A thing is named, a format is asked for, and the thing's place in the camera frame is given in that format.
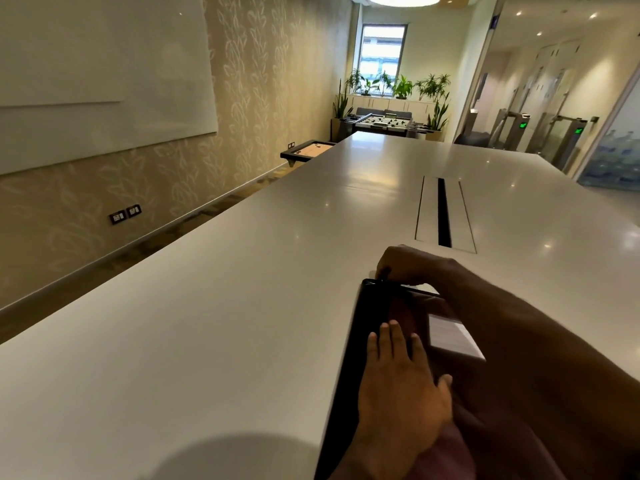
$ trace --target whiteboard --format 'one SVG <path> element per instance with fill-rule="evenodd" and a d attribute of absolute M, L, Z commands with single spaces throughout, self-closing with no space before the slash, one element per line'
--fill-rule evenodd
<path fill-rule="evenodd" d="M 0 45 L 22 64 L 0 64 L 0 80 L 22 81 L 14 95 L 0 91 L 0 174 L 218 130 L 202 0 L 12 0 L 12 13 L 27 25 L 0 37 L 23 37 L 29 49 Z M 43 34 L 52 40 L 37 47 Z M 65 71 L 76 84 L 59 83 Z"/>

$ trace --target leaf pattern wallpaper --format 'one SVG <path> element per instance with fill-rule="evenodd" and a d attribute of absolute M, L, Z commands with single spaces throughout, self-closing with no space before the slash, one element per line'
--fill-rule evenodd
<path fill-rule="evenodd" d="M 219 132 L 0 175 L 0 308 L 277 167 L 290 141 L 329 137 L 352 3 L 203 3 Z"/>

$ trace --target floor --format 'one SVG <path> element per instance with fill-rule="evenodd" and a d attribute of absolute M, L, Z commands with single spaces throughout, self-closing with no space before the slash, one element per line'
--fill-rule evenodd
<path fill-rule="evenodd" d="M 640 226 L 640 192 L 585 187 L 602 196 L 620 214 Z"/>
<path fill-rule="evenodd" d="M 60 308 L 89 293 L 94 288 L 107 282 L 126 269 L 151 256 L 156 251 L 168 246 L 173 241 L 196 229 L 210 219 L 230 209 L 238 202 L 253 195 L 259 190 L 274 183 L 279 178 L 292 172 L 302 163 L 297 162 L 293 168 L 284 165 L 268 173 L 256 183 L 235 192 L 224 199 L 217 201 L 196 215 L 176 224 L 174 227 L 150 237 L 146 241 L 136 245 L 123 254 L 102 262 L 80 275 L 73 276 L 59 285 L 25 302 L 12 307 L 0 316 L 0 344 L 15 337 L 28 327 L 48 317 Z"/>

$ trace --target ceiling light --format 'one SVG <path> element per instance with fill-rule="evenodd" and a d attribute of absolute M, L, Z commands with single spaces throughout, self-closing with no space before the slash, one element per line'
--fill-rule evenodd
<path fill-rule="evenodd" d="M 378 5 L 408 7 L 435 5 L 440 0 L 369 0 Z"/>

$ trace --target white table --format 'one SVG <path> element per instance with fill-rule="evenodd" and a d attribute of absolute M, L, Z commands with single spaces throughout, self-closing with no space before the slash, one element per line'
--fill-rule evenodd
<path fill-rule="evenodd" d="M 477 254 L 413 240 L 460 178 Z M 358 286 L 459 259 L 640 378 L 640 230 L 541 158 L 356 133 L 0 346 L 0 478 L 311 477 Z"/>

